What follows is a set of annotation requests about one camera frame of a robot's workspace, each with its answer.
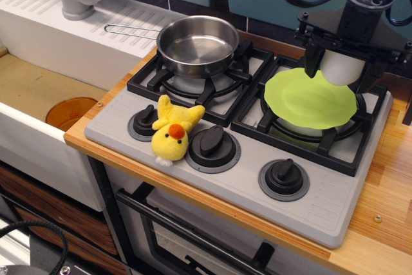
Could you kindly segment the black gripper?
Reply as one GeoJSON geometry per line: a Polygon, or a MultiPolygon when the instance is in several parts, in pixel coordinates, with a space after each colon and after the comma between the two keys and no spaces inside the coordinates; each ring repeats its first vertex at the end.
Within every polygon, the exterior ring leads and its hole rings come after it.
{"type": "Polygon", "coordinates": [[[367,93],[389,64],[403,65],[411,55],[411,41],[392,30],[382,18],[359,19],[343,10],[301,12],[296,37],[305,46],[304,71],[314,78],[325,50],[366,62],[356,93],[367,93]]]}

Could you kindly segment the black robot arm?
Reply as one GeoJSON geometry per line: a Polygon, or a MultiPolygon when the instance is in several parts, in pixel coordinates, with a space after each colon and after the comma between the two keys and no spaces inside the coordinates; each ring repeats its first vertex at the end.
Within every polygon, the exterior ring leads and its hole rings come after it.
{"type": "Polygon", "coordinates": [[[369,91],[386,71],[411,64],[411,40],[392,30],[382,14],[395,0],[346,0],[332,11],[301,12],[296,36],[305,47],[304,70],[315,77],[327,56],[344,55],[364,62],[351,80],[358,93],[369,91]]]}

